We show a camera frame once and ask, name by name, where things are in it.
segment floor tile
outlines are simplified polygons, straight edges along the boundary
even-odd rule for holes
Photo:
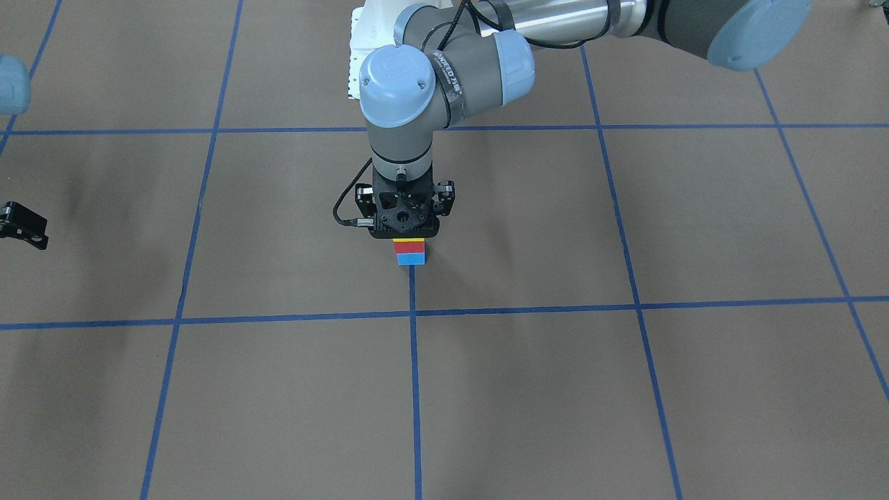
[[[151,498],[408,498],[407,319],[183,327]]]
[[[423,497],[675,498],[636,314],[418,319]]]
[[[886,33],[867,2],[813,2],[796,40],[762,70],[781,122],[889,122]]]
[[[889,376],[889,302],[856,303],[861,324],[868,335],[871,349],[883,377]]]
[[[169,327],[0,335],[0,497],[136,498]]]
[[[348,99],[352,10],[362,2],[246,2],[222,126],[364,126]]]
[[[15,136],[0,203],[49,222],[2,247],[0,323],[171,318],[207,155],[202,134]]]
[[[632,302],[593,131],[439,133],[457,201],[417,269],[421,309]]]
[[[211,127],[236,2],[62,5],[17,130]]]
[[[853,295],[889,294],[889,131],[785,131]]]
[[[645,319],[685,498],[889,490],[889,404],[845,304]]]
[[[186,316],[406,310],[392,241],[331,216],[369,151],[364,133],[222,134]],[[340,213],[360,215],[350,197]]]
[[[752,72],[718,68],[651,38],[587,44],[602,123],[771,124]]]
[[[774,130],[605,137],[643,302],[841,294]]]

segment black cable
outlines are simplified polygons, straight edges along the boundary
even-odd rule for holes
[[[447,46],[448,40],[451,39],[451,35],[453,31],[457,28],[457,24],[460,22],[460,16],[463,14],[463,9],[466,8],[466,4],[469,3],[469,0],[462,0],[460,2],[460,6],[457,7],[457,13],[453,15],[453,20],[451,21],[451,27],[447,29],[447,32],[444,33],[444,38],[442,38],[441,43],[438,44],[438,50],[443,51]]]
[[[467,8],[469,8],[469,12],[471,12],[472,15],[476,17],[476,19],[481,20],[484,24],[490,26],[491,28],[496,29],[497,31],[503,31],[503,26],[501,24],[498,24],[498,23],[486,18],[485,15],[482,14],[478,10],[478,8],[472,4],[471,0],[462,0],[460,6],[462,7],[463,5],[466,5]],[[525,40],[528,41],[528,44],[536,45],[536,46],[538,46],[540,48],[544,48],[544,49],[576,49],[577,47],[580,47],[581,45],[586,44],[587,42],[592,42],[593,40],[596,40],[596,39],[604,36],[605,33],[608,31],[607,24],[610,24],[610,23],[606,23],[606,27],[605,27],[605,29],[602,30],[602,33],[599,33],[598,35],[593,36],[592,38],[587,38],[585,40],[578,40],[577,42],[574,42],[571,44],[551,44],[550,42],[545,42],[543,40],[535,40],[533,38],[528,38],[527,36],[525,37]]]
[[[667,39],[667,9],[669,0],[661,0],[661,9],[658,11],[658,36],[664,44],[672,46]]]
[[[361,167],[361,170],[358,171],[358,175],[355,176],[355,179],[352,179],[352,182],[350,182],[348,184],[346,190],[343,191],[342,194],[340,195],[340,199],[336,200],[336,204],[333,206],[333,219],[339,225],[354,226],[357,223],[357,219],[349,219],[347,221],[343,221],[340,218],[340,215],[338,214],[338,212],[340,211],[340,205],[342,204],[342,200],[346,199],[346,196],[348,195],[348,193],[352,190],[352,188],[355,187],[355,185],[358,183],[358,179],[361,179],[361,176],[364,175],[364,172],[367,170],[367,167],[370,166],[372,162],[373,162],[372,157],[367,158],[367,163],[365,163],[364,166]]]
[[[420,45],[420,50],[423,51],[423,52],[425,52],[425,51],[426,51],[426,44],[429,43],[429,39],[431,39],[432,36],[435,35],[435,33],[438,33],[438,30],[439,30],[439,29],[444,28],[445,26],[450,26],[450,25],[451,25],[451,22],[448,21],[448,22],[443,22],[443,23],[439,24],[438,26],[432,28],[432,29],[426,34],[426,38],[423,38],[423,43]]]

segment light blue joint cap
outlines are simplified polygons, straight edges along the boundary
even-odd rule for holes
[[[404,30],[407,28],[407,23],[411,22],[411,17],[423,7],[431,7],[429,4],[412,4],[408,5],[400,14],[398,14],[398,19],[395,20],[395,44],[401,45],[404,43]]]
[[[534,56],[525,37],[514,29],[494,33],[501,65],[503,106],[529,93],[534,86]]]
[[[0,54],[0,115],[20,115],[31,105],[31,79],[18,58]]]
[[[395,128],[418,117],[435,93],[432,63],[410,45],[386,45],[371,52],[358,77],[361,111],[367,121],[383,128]]]
[[[759,68],[796,36],[810,6],[809,0],[750,0],[713,38],[707,60],[735,71]]]

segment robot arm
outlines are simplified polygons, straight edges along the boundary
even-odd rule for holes
[[[372,52],[359,73],[373,184],[356,185],[363,218],[342,223],[366,227],[375,238],[434,237],[438,217],[450,213],[454,186],[433,182],[432,133],[530,92],[534,49],[571,48],[605,35],[647,36],[745,71],[790,42],[809,6],[809,0],[411,5],[396,20],[395,44]]]

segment blue tape line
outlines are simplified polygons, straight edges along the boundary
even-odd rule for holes
[[[37,66],[40,65],[40,60],[44,57],[44,51],[46,50],[46,45],[49,44],[52,29],[55,28],[55,21],[59,18],[61,1],[62,0],[56,0],[56,5],[55,7],[53,7],[52,15],[50,16],[50,22],[46,25],[44,39],[40,42],[40,48],[37,49],[37,55],[34,57],[34,64],[31,65],[31,70],[28,72],[28,78],[32,80],[34,79],[34,74],[37,71]],[[16,118],[18,118],[18,115],[10,117],[9,122],[6,124],[6,130],[4,131],[3,139],[0,139],[0,156],[3,155],[4,149],[6,149],[6,142],[9,141],[9,137],[12,134],[12,128],[15,126]]]
[[[889,124],[781,124],[781,128],[889,128]]]
[[[889,295],[864,295],[850,298],[852,302],[889,302]]]
[[[129,128],[106,130],[19,130],[12,135],[147,135],[162,133],[212,133],[212,128]]]
[[[627,233],[624,230],[623,218],[621,217],[621,204],[617,196],[617,189],[614,187],[614,176],[612,175],[611,161],[608,157],[608,148],[605,144],[605,131],[602,128],[602,119],[599,116],[599,107],[596,101],[596,89],[593,87],[593,76],[589,71],[589,62],[587,61],[587,51],[581,47],[581,59],[583,60],[583,68],[587,77],[587,87],[589,89],[589,101],[593,107],[593,116],[596,119],[596,128],[599,136],[599,146],[602,149],[602,159],[605,163],[605,174],[608,177],[608,190],[611,192],[612,203],[614,205],[614,217],[617,219],[617,229],[621,236],[621,244],[623,245],[623,258],[627,264],[627,276],[629,278],[629,287],[633,293],[633,304],[636,309],[636,317],[639,323],[639,332],[642,335],[642,345],[645,348],[645,361],[648,363],[648,375],[652,381],[652,390],[654,392],[654,402],[658,410],[658,419],[661,421],[661,434],[664,439],[664,448],[667,451],[667,460],[669,461],[670,475],[673,478],[673,489],[676,493],[677,500],[683,500],[682,485],[679,482],[679,472],[676,467],[676,458],[673,454],[673,442],[669,436],[669,426],[667,425],[667,415],[664,412],[663,400],[661,398],[661,385],[658,382],[657,370],[654,366],[654,357],[652,355],[651,345],[648,342],[648,329],[645,326],[645,316],[641,308],[639,300],[639,290],[636,283],[636,273],[633,271],[633,261],[629,254],[629,244],[627,243]]]
[[[420,446],[420,362],[417,350],[417,280],[416,268],[408,268],[408,290],[411,309],[411,386],[413,399],[413,488],[414,499],[423,498],[423,462]]]
[[[799,299],[762,299],[750,301],[653,302],[639,304],[639,307],[643,310],[711,309],[718,307],[757,307],[770,305],[801,305],[845,302],[846,299],[844,297],[815,297]]]
[[[417,316],[480,316],[485,314],[543,314],[558,312],[593,312],[604,310],[635,310],[635,304],[567,305],[546,307],[502,307],[482,309],[418,310]]]
[[[173,319],[122,319],[109,321],[55,321],[49,323],[10,323],[0,325],[0,331],[61,330],[65,328],[112,328],[112,327],[168,327]]]
[[[179,323],[173,323],[170,335],[170,346],[167,348],[167,359],[164,364],[164,380],[161,382],[161,392],[157,400],[155,412],[155,424],[151,429],[151,443],[148,445],[148,459],[145,462],[145,477],[142,479],[140,500],[148,499],[148,488],[151,486],[151,473],[155,468],[155,455],[157,454],[157,441],[161,435],[161,423],[164,420],[164,408],[166,407],[166,395],[170,388],[170,376],[172,375],[172,361],[176,354],[176,342],[179,341]]]
[[[278,314],[271,316],[220,316],[215,318],[183,318],[182,325],[228,325],[233,323],[273,323],[282,321],[329,321],[335,319],[408,318],[407,310],[375,312],[331,312],[322,314]]]
[[[595,125],[457,125],[444,129],[455,132],[477,132],[483,130],[595,130]]]
[[[781,124],[783,128],[889,128],[889,124]],[[96,130],[12,130],[9,135],[142,135],[172,133],[213,133],[212,128],[132,128]],[[604,130],[685,130],[685,129],[745,129],[776,128],[773,124],[613,124],[602,125]],[[444,129],[442,132],[483,132],[510,130],[596,130],[595,125],[460,125]],[[279,127],[226,127],[216,129],[217,133],[329,133],[366,132],[362,126],[279,126]]]
[[[185,309],[185,298],[188,294],[188,281],[191,274],[191,265],[195,257],[195,247],[197,245],[197,232],[201,225],[201,208],[204,203],[204,194],[207,191],[207,179],[210,176],[210,168],[213,162],[213,152],[216,149],[216,137],[222,118],[222,107],[225,104],[225,92],[228,87],[228,75],[231,72],[231,62],[235,57],[235,45],[237,42],[237,31],[241,24],[241,11],[244,8],[244,0],[238,0],[237,10],[235,11],[235,23],[231,29],[231,39],[228,42],[228,57],[226,58],[225,70],[222,73],[222,84],[220,85],[219,99],[216,104],[216,117],[213,119],[213,132],[210,136],[210,146],[207,149],[207,159],[204,163],[204,174],[201,178],[201,189],[197,195],[197,208],[195,209],[195,220],[191,228],[191,238],[188,242],[188,255],[185,260],[185,270],[182,272],[182,291],[179,296],[179,302],[176,306],[176,318],[173,323],[172,333],[170,335],[170,348],[167,352],[166,367],[164,369],[164,381],[161,383],[161,392],[157,402],[157,413],[155,415],[155,425],[151,432],[151,444],[148,447],[148,459],[145,463],[145,477],[142,480],[142,491],[140,500],[148,500],[148,490],[151,487],[151,473],[154,470],[155,455],[157,452],[157,442],[160,439],[161,425],[164,421],[164,407],[166,405],[167,390],[170,385],[170,377],[172,374],[172,363],[176,356],[176,342],[179,340],[179,330],[182,321],[182,312]]]
[[[839,282],[840,288],[843,290],[843,297],[846,299],[846,302],[849,306],[849,312],[852,314],[855,326],[858,328],[858,335],[861,337],[861,341],[864,343],[864,348],[868,352],[870,364],[871,366],[873,366],[874,372],[877,374],[877,379],[880,382],[880,386],[883,388],[883,395],[885,396],[886,401],[889,401],[889,384],[886,383],[883,368],[881,368],[879,360],[877,359],[877,355],[876,353],[874,353],[873,346],[871,346],[870,344],[870,339],[868,338],[867,332],[864,330],[864,325],[861,323],[861,319],[858,317],[858,311],[855,309],[855,303],[852,300],[852,297],[849,294],[849,288],[846,286],[845,280],[843,279],[843,273],[840,272],[837,258],[834,255],[833,250],[830,248],[830,242],[828,242],[827,233],[825,232],[824,227],[821,225],[821,219],[818,217],[818,212],[815,210],[815,204],[812,201],[812,197],[809,196],[809,190],[805,186],[805,181],[803,181],[803,175],[799,171],[797,160],[794,158],[793,151],[790,149],[790,143],[787,140],[787,134],[784,133],[781,121],[778,119],[778,114],[775,112],[774,105],[772,104],[772,98],[769,96],[769,92],[765,89],[765,82],[763,81],[762,75],[759,74],[758,69],[754,69],[753,72],[757,76],[759,88],[763,92],[763,97],[765,97],[765,104],[769,108],[769,113],[772,114],[772,120],[774,120],[775,125],[778,128],[778,134],[781,136],[781,142],[784,144],[784,150],[785,152],[787,152],[787,158],[790,160],[790,166],[793,168],[793,174],[797,177],[797,183],[799,184],[800,190],[803,191],[805,204],[809,207],[809,213],[812,215],[812,220],[815,222],[815,227],[818,229],[818,235],[821,237],[821,242],[824,245],[824,250],[827,252],[828,258],[830,259],[830,265],[833,266],[834,274],[837,275],[837,281]]]
[[[309,132],[367,132],[362,126],[270,126],[270,127],[227,127],[220,133],[309,133]]]
[[[862,295],[850,297],[852,302],[889,302],[889,295]],[[783,305],[807,305],[826,303],[846,303],[844,297],[811,297],[790,299],[759,299],[737,301],[702,301],[702,302],[651,302],[640,303],[642,310],[672,309],[714,309],[728,307],[766,307]],[[544,307],[504,307],[479,309],[442,309],[417,310],[417,317],[435,316],[483,316],[491,314],[544,314],[562,312],[603,312],[609,310],[635,310],[635,304],[601,304],[601,305],[567,305]],[[410,318],[408,310],[387,310],[369,312],[331,312],[316,314],[273,314],[267,316],[217,316],[206,318],[183,318],[181,325],[227,325],[235,323],[271,323],[287,321],[326,321],[351,319],[383,319]],[[65,328],[98,328],[98,327],[157,327],[170,326],[175,319],[120,319],[107,321],[58,321],[49,323],[6,323],[0,324],[0,331],[16,330],[54,330]]]

